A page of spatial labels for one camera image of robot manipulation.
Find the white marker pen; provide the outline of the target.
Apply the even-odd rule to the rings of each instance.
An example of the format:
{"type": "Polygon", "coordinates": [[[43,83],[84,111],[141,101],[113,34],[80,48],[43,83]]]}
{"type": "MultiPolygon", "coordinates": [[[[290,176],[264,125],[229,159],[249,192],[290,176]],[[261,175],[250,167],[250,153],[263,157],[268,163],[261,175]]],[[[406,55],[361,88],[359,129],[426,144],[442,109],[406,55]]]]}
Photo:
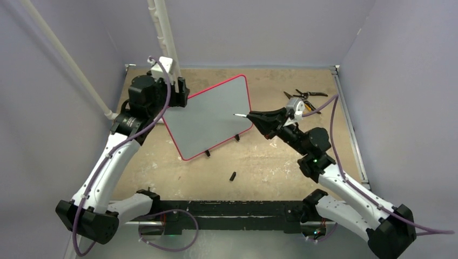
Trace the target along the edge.
{"type": "Polygon", "coordinates": [[[237,117],[241,117],[241,118],[247,118],[247,115],[246,114],[238,114],[238,113],[235,113],[233,114],[234,116],[237,116],[237,117]]]}

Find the red framed whiteboard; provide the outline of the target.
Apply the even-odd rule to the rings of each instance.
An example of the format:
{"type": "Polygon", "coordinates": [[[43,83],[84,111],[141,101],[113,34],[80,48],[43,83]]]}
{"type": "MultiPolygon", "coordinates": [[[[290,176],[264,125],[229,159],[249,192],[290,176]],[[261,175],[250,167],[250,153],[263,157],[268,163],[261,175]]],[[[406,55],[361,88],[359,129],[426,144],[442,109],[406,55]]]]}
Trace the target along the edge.
{"type": "Polygon", "coordinates": [[[189,161],[250,130],[251,121],[233,115],[250,111],[247,78],[240,74],[189,96],[184,108],[168,108],[163,121],[181,159],[189,161]]]}

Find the black marker cap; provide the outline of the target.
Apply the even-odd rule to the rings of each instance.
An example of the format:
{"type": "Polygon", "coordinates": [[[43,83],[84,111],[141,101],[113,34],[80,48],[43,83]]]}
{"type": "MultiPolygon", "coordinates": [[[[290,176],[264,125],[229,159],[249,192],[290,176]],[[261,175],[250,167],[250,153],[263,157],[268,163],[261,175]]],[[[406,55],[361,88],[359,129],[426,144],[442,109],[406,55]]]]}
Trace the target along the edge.
{"type": "Polygon", "coordinates": [[[235,177],[237,176],[237,173],[236,172],[233,172],[231,177],[230,177],[230,181],[233,181],[235,179],[235,177]]]}

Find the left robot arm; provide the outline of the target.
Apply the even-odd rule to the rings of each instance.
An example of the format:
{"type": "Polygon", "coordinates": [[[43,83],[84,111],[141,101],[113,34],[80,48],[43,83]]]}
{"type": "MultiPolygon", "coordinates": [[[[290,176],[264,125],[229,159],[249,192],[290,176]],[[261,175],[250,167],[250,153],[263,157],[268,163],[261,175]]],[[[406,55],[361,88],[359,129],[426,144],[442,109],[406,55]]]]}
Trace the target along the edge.
{"type": "Polygon", "coordinates": [[[110,129],[106,146],[88,179],[70,201],[59,201],[56,213],[72,232],[93,244],[108,243],[122,224],[139,216],[149,221],[161,213],[156,193],[141,189],[128,199],[110,203],[127,164],[143,145],[168,107],[185,107],[190,89],[183,77],[167,85],[164,78],[137,76],[128,88],[129,97],[110,129]]]}

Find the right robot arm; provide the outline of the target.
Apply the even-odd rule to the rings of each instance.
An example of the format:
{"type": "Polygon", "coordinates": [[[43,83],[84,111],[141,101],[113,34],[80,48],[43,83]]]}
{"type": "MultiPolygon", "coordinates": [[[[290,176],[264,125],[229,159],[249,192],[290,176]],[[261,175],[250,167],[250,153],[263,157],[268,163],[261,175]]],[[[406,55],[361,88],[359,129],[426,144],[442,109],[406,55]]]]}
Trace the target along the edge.
{"type": "Polygon", "coordinates": [[[378,258],[398,258],[416,240],[415,228],[407,223],[413,220],[412,211],[385,201],[341,170],[327,154],[332,146],[327,130],[315,127],[303,132],[291,121],[292,115],[281,108],[251,111],[247,118],[266,139],[278,137],[302,156],[297,163],[305,177],[340,197],[336,200],[317,189],[305,198],[304,215],[311,220],[321,216],[347,228],[378,258]]]}

